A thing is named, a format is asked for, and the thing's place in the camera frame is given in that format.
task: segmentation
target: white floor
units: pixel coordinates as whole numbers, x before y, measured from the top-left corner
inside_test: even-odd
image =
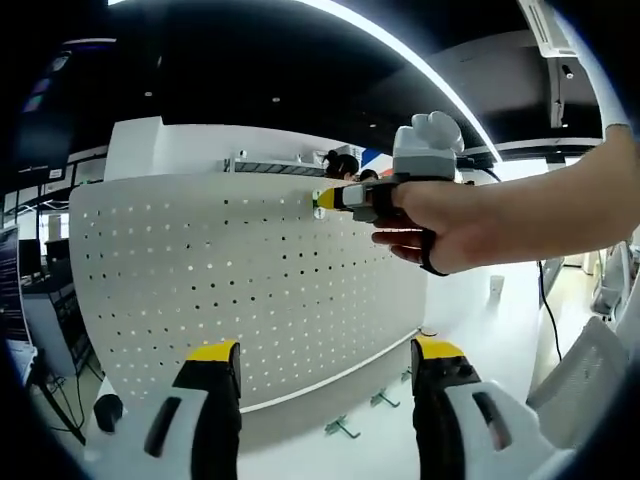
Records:
[[[592,313],[589,309],[591,295],[595,286],[596,279],[594,276],[585,274],[581,269],[565,267],[560,272],[558,279],[549,294],[549,305],[556,318],[558,326],[558,336],[560,341],[560,350],[564,355],[576,338],[580,335],[582,328],[586,325]],[[538,354],[536,358],[536,366],[533,374],[531,388],[537,387],[542,380],[553,370],[558,363],[558,356],[555,349],[553,329],[551,320],[547,312],[541,311],[543,318],[540,330],[540,341],[538,345]],[[90,364],[94,370],[101,374],[100,365],[95,356],[90,359]],[[82,410],[84,410],[85,418],[89,418],[89,413],[96,400],[100,381],[88,368],[83,368],[80,375],[80,400]],[[74,416],[78,422],[81,422],[81,409],[78,402],[78,391],[75,377],[65,379],[62,390],[64,391]],[[57,428],[64,428],[55,413],[51,410],[49,404],[37,389],[32,390],[32,396],[44,420],[50,425]],[[68,408],[60,390],[56,391],[54,397],[59,405],[67,411]],[[82,427],[83,433],[86,431],[87,421]],[[60,442],[67,450],[79,460],[82,458],[82,446],[70,433],[53,431]]]
[[[564,356],[594,315],[589,305],[597,278],[580,268],[564,267],[547,299],[558,327],[560,352]],[[543,307],[536,366],[531,381],[534,390],[558,364],[551,318]]]

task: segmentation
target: white pegboard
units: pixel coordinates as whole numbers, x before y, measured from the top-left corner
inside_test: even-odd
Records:
[[[202,344],[240,341],[250,407],[339,376],[422,324],[422,270],[349,214],[313,218],[311,192],[331,184],[163,175],[73,191],[78,300],[125,403],[170,384]]]

